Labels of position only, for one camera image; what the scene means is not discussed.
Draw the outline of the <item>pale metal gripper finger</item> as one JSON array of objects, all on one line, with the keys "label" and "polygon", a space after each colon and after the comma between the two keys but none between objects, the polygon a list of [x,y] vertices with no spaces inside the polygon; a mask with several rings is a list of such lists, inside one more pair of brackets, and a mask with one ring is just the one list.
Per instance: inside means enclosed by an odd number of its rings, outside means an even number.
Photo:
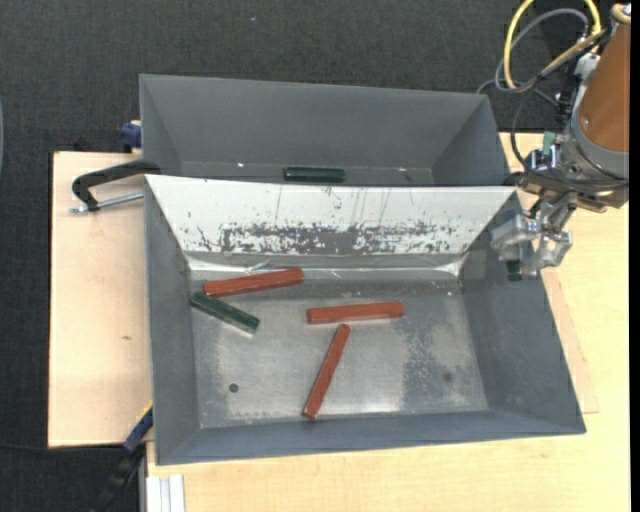
[{"label": "pale metal gripper finger", "polygon": [[524,260],[538,236],[538,222],[517,214],[490,232],[490,246],[504,262]]},{"label": "pale metal gripper finger", "polygon": [[525,279],[534,279],[540,270],[558,267],[573,246],[571,231],[536,233],[522,248],[521,269]]}]

